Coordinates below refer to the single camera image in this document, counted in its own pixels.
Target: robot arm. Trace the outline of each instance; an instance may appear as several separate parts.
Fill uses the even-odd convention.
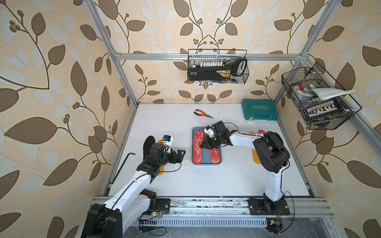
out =
[[[222,121],[206,127],[204,132],[208,136],[200,148],[217,149],[221,144],[226,144],[241,145],[257,151],[262,166],[267,170],[265,207],[268,213],[273,213],[284,200],[281,190],[282,172],[286,169],[290,158],[290,153],[284,147],[279,134],[268,131],[265,134],[251,135],[239,133],[237,130],[229,131]]]
[[[171,150],[172,137],[164,136],[161,143],[152,144],[149,154],[138,166],[129,182],[103,205],[94,204],[87,215],[82,238],[99,235],[121,238],[127,228],[146,211],[156,207],[156,193],[145,188],[167,163],[181,163],[185,150]]]

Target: metal rail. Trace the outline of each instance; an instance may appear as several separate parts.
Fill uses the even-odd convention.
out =
[[[110,196],[96,196],[91,205],[103,204]],[[275,217],[250,215],[247,197],[157,197],[170,198],[170,212],[166,217]],[[331,208],[325,198],[286,198],[292,218],[333,218]]]
[[[117,53],[117,60],[188,60],[187,54],[125,54]],[[299,54],[247,54],[247,60],[298,61]]]

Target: wire basket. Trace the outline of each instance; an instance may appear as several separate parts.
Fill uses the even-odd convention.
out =
[[[244,84],[249,77],[249,69],[245,67],[241,73],[230,73],[233,62],[246,57],[247,50],[189,49],[188,81],[207,83],[240,83]],[[224,62],[225,67],[200,67],[208,62]]]
[[[286,89],[287,95],[291,96],[308,129],[334,130],[361,110],[362,107],[349,94],[345,96],[347,102],[343,100],[344,96],[337,96],[327,100],[315,97],[301,101],[294,91],[295,87],[299,89],[305,88],[314,82],[320,88],[331,88],[321,77],[321,72],[315,70],[315,66],[316,63],[312,68],[300,67],[282,74],[282,85]],[[341,86],[330,73],[328,74]]]

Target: leaf-patterned wallpaper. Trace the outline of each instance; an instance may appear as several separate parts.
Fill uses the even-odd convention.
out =
[[[0,0],[0,23],[0,237],[76,237],[129,96],[82,1]]]
[[[244,98],[274,99],[281,75],[291,70],[290,61],[248,61],[245,84],[220,84],[187,80],[180,61],[125,61],[123,67],[140,102],[232,103]]]
[[[328,0],[94,0],[116,51],[301,51]]]
[[[381,2],[343,1],[310,58],[345,89],[356,89],[360,115],[381,134]]]
[[[381,2],[343,0],[320,37],[311,59],[345,89],[356,89],[360,115],[381,134]],[[277,108],[312,186],[327,198],[342,234],[381,237],[381,157],[349,121],[332,131],[307,130],[290,97],[285,95]]]

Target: white tabletop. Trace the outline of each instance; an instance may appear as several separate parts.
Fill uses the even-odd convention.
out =
[[[214,119],[194,115],[195,109],[203,110]],[[221,148],[222,162],[219,165],[192,163],[192,128],[206,127],[218,121],[236,124],[242,133],[260,129],[277,132],[289,150],[276,121],[246,121],[241,104],[141,104],[118,169],[128,153],[136,155],[127,159],[109,196],[115,195],[131,179],[143,160],[144,141],[151,135],[156,141],[164,135],[173,136],[172,148],[186,150],[180,170],[157,176],[147,187],[158,196],[262,196],[266,189],[266,170],[254,163],[250,148]],[[225,125],[229,130],[235,129],[231,124]],[[165,170],[178,167],[179,164],[167,164]],[[288,190],[293,196],[309,195],[292,156],[290,167],[283,173],[282,190]]]

